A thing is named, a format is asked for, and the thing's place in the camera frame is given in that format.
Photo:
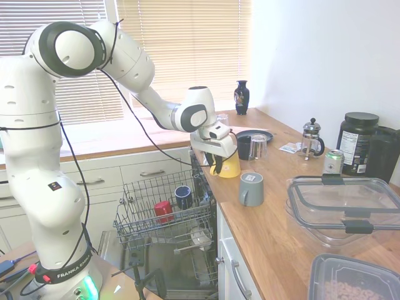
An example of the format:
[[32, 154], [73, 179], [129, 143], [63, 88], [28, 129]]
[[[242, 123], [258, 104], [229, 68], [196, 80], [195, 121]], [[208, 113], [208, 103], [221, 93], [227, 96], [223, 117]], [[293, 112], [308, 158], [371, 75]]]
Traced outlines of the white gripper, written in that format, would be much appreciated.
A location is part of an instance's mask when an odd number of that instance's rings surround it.
[[237, 149], [230, 136], [230, 129], [225, 124], [202, 126], [190, 134], [190, 141], [193, 148], [206, 153], [209, 166], [214, 165], [215, 158], [216, 174], [221, 172], [223, 158], [228, 158]]

